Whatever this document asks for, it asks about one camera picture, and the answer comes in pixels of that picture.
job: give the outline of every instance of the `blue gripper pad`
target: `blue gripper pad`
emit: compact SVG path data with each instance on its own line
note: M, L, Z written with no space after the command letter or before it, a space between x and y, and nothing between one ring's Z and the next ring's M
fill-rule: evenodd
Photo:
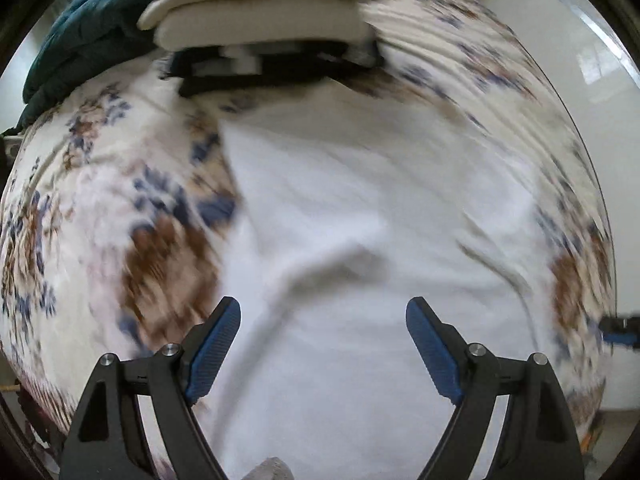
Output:
M209 393L239 328L240 304L232 300L191 361L189 381L184 391L189 404L195 404Z
M602 340L605 343L611 343L614 345L624 345L629 347L640 342L638 336L633 333L617 334L617 333L603 332Z
M464 396L458 364L415 298L406 306L406 327L438 393L458 405Z

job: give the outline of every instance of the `white sheet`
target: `white sheet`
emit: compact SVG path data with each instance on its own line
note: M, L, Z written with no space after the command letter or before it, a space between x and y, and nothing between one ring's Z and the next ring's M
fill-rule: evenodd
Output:
M456 240L479 178L510 184L490 204L504 209L535 204L530 173L497 165L468 123L335 82L220 129L245 218L223 277L243 318L207 399L214 453L230 478L266 456L297 479L416 478L453 408L405 327L412 296L497 355L550 349L530 320L548 310L527 312L513 284ZM521 220L502 226L522 232ZM510 241L546 268L542 232ZM544 278L528 278L548 301ZM484 478L497 437L472 478Z

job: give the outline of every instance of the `metal screw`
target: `metal screw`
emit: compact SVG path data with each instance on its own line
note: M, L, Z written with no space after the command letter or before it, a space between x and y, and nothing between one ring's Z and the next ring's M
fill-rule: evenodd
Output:
M546 358L546 355L536 352L533 354L533 361L537 365L546 365L549 362L549 359Z
M167 357L176 355L179 351L180 345L178 345L178 343L167 343L162 347L162 355L166 355Z
M100 364L102 366L109 366L116 360L116 354L108 353L100 357Z
M480 343L471 343L469 345L469 353L471 355L475 355L476 357L482 357L484 354L486 354L486 348Z

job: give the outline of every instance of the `white wall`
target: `white wall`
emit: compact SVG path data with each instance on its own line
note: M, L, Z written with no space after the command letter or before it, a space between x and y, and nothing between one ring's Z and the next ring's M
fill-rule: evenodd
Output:
M24 108L22 86L39 49L39 41L29 33L0 76L0 132L14 127L20 118Z
M618 313L640 314L640 89L616 57L617 38L601 39L612 32L587 0L479 1L515 31L574 119L609 211ZM614 352L604 407L640 408L640 354Z

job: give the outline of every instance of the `dark green blanket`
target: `dark green blanket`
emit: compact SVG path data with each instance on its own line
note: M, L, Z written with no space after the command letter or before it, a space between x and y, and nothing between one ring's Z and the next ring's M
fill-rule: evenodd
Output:
M151 0L74 0L56 20L31 65L18 129L108 68L155 48L136 22Z

